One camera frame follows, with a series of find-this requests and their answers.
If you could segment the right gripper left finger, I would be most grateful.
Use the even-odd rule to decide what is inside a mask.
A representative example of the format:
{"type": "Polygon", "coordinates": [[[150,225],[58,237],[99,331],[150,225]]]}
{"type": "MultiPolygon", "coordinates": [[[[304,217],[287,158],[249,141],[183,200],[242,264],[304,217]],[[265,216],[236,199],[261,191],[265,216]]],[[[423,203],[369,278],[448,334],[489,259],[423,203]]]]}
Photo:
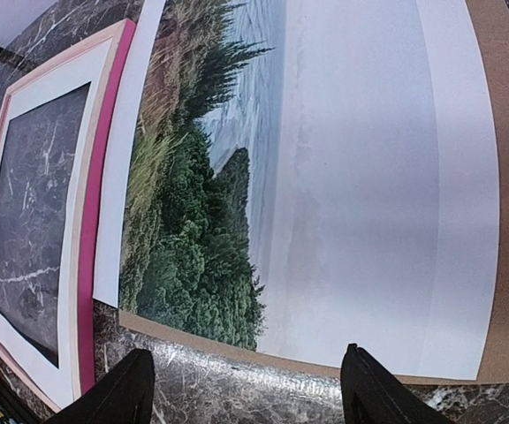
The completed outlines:
{"type": "Polygon", "coordinates": [[[55,414],[53,421],[64,424],[149,423],[155,376],[152,353],[134,349],[85,395],[55,414]]]}

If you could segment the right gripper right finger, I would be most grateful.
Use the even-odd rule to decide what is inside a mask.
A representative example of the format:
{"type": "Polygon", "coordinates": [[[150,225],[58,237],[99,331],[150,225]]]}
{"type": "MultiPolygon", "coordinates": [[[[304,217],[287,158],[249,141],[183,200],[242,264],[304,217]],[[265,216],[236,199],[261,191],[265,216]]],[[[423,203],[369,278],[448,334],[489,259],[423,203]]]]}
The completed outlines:
{"type": "Polygon", "coordinates": [[[451,420],[431,408],[372,355],[349,344],[340,368],[343,413],[350,424],[437,424],[451,420]]]}

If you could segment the brown cardboard backing board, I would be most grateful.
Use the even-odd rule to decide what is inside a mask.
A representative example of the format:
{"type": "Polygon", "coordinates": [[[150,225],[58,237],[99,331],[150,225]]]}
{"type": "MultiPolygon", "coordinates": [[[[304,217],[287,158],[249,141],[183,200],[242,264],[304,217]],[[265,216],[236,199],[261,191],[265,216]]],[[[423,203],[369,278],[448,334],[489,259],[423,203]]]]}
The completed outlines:
{"type": "MultiPolygon", "coordinates": [[[[509,8],[503,1],[464,2],[467,3],[470,11],[476,40],[482,55],[498,154],[498,261],[490,326],[482,354],[482,373],[473,381],[394,374],[403,382],[424,384],[429,382],[509,382],[509,8]]],[[[254,353],[243,352],[218,342],[209,341],[206,337],[196,336],[189,330],[177,329],[172,324],[161,324],[158,320],[146,318],[141,313],[124,312],[120,315],[120,321],[130,329],[205,352],[222,353],[233,358],[251,359],[262,364],[271,364],[317,375],[333,375],[340,368],[342,357],[346,352],[345,349],[340,362],[335,367],[324,366],[279,358],[260,352],[258,347],[254,353]]]]}

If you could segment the landscape photo print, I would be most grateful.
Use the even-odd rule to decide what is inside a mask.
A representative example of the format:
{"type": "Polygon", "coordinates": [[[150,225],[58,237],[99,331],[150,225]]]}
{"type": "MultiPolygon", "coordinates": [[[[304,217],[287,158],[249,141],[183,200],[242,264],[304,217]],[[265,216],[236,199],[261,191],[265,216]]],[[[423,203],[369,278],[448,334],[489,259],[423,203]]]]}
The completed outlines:
{"type": "Polygon", "coordinates": [[[498,154],[464,1],[249,1],[273,52],[206,117],[251,155],[260,352],[392,373],[482,373],[497,278],[498,154]]]}

